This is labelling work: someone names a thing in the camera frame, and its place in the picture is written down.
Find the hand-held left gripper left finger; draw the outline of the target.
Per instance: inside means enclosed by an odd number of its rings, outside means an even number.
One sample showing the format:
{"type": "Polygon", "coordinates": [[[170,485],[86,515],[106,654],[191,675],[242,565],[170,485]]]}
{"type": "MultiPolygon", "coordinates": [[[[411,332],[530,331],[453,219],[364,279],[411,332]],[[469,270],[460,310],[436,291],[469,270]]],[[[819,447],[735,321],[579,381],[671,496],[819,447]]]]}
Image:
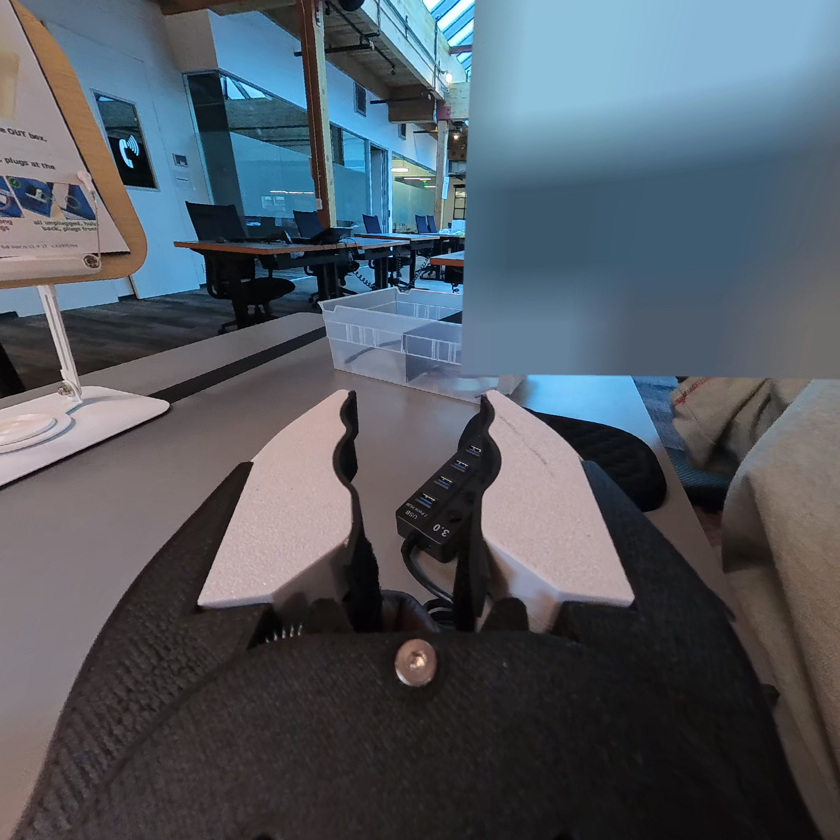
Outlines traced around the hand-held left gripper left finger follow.
{"type": "Polygon", "coordinates": [[[300,633],[316,601],[342,607],[352,629],[382,627],[378,565],[353,479],[359,433],[354,391],[340,389],[283,428],[248,474],[199,607],[272,607],[300,633]]]}

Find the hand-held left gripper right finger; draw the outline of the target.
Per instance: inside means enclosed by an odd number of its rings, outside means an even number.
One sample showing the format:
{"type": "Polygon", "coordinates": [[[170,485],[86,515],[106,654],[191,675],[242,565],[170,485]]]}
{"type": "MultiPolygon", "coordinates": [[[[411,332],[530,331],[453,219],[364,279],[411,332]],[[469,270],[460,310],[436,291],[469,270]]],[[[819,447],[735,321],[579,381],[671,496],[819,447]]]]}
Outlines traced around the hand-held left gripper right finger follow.
{"type": "Polygon", "coordinates": [[[467,549],[457,561],[455,627],[488,623],[518,599],[526,628],[551,631],[574,603],[628,608],[632,586],[572,446],[497,391],[480,400],[481,449],[467,549]]]}

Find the black USB hub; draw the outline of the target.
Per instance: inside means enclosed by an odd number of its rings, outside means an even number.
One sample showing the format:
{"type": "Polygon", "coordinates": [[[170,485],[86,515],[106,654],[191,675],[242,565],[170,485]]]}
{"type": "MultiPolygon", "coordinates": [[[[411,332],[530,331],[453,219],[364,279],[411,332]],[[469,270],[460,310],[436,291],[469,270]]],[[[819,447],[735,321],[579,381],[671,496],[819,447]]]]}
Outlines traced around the black USB hub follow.
{"type": "Polygon", "coordinates": [[[398,508],[398,534],[415,538],[415,545],[446,564],[466,545],[473,511],[485,478],[486,445],[479,434],[469,436],[398,508]]]}

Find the clear plastic bin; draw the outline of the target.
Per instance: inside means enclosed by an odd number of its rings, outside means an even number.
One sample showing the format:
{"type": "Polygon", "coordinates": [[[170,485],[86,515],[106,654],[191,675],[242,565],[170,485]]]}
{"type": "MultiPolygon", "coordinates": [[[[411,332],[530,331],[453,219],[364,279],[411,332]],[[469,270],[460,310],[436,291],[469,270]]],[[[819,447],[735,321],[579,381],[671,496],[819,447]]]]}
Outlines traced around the clear plastic bin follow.
{"type": "Polygon", "coordinates": [[[461,363],[459,375],[424,375],[416,383],[406,383],[404,332],[425,322],[461,325],[463,297],[458,293],[390,288],[325,301],[321,308],[338,371],[468,403],[477,403],[488,390],[509,396],[525,380],[523,374],[473,374],[461,363]]]}

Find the black textured wrist pad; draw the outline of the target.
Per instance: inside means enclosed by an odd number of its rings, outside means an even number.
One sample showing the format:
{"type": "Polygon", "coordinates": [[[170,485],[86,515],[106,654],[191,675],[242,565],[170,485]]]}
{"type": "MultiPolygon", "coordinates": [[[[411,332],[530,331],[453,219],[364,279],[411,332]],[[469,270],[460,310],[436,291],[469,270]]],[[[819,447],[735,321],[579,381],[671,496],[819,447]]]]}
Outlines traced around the black textured wrist pad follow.
{"type": "Polygon", "coordinates": [[[665,503],[665,473],[645,441],[602,423],[527,410],[566,440],[583,461],[601,467],[640,511],[655,511],[665,503]]]}

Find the white board stand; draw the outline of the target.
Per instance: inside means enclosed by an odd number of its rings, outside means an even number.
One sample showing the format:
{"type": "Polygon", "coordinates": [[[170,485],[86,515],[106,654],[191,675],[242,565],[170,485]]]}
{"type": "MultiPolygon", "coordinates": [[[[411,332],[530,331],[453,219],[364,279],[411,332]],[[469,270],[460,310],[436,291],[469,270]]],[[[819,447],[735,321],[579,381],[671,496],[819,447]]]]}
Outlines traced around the white board stand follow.
{"type": "Polygon", "coordinates": [[[155,397],[83,386],[53,285],[37,287],[62,380],[56,390],[1,411],[1,487],[166,413],[155,397]]]}

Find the person's upper body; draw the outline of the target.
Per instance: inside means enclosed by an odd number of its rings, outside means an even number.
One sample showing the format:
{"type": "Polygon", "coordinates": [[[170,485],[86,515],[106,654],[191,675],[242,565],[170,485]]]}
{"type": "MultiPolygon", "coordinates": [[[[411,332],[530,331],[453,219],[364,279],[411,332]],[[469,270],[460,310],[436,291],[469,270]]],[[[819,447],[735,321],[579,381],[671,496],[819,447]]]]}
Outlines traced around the person's upper body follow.
{"type": "Polygon", "coordinates": [[[780,693],[775,716],[824,838],[838,838],[839,384],[758,426],[722,515],[722,568],[780,693]]]}

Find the wooden display board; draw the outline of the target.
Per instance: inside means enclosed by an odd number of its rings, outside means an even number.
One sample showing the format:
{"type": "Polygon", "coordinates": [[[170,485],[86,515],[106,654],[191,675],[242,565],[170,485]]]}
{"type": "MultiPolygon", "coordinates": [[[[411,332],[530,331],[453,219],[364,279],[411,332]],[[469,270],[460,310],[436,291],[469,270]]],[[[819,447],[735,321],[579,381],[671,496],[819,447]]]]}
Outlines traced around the wooden display board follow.
{"type": "Polygon", "coordinates": [[[76,72],[21,3],[1,3],[2,287],[112,280],[146,237],[76,72]]]}

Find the wooden pillar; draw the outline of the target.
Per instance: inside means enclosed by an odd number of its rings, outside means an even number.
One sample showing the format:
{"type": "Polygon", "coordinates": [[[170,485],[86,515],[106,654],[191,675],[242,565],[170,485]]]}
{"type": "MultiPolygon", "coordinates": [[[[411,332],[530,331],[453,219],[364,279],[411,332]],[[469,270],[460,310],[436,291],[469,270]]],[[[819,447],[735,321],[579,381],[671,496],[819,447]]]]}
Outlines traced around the wooden pillar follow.
{"type": "Polygon", "coordinates": [[[322,1],[298,1],[301,60],[306,88],[311,176],[321,224],[336,225],[332,135],[329,120],[327,62],[322,1]]]}

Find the printed instruction sheet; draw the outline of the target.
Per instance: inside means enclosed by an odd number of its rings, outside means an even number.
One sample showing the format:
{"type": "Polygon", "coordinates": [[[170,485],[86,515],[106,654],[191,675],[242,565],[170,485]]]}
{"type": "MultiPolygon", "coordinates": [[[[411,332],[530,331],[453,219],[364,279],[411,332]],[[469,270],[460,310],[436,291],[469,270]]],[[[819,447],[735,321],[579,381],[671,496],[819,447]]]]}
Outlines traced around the printed instruction sheet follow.
{"type": "Polygon", "coordinates": [[[87,276],[129,247],[11,2],[1,8],[2,282],[87,276]]]}

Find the dark wall sign white logo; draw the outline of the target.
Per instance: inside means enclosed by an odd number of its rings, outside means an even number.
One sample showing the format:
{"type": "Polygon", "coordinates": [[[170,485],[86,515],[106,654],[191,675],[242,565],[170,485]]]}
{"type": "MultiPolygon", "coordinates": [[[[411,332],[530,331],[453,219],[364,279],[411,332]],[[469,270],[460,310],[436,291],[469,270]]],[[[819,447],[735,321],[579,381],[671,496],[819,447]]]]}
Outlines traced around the dark wall sign white logo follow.
{"type": "Polygon", "coordinates": [[[131,101],[94,91],[101,125],[122,183],[142,190],[159,188],[140,115],[131,101]]]}

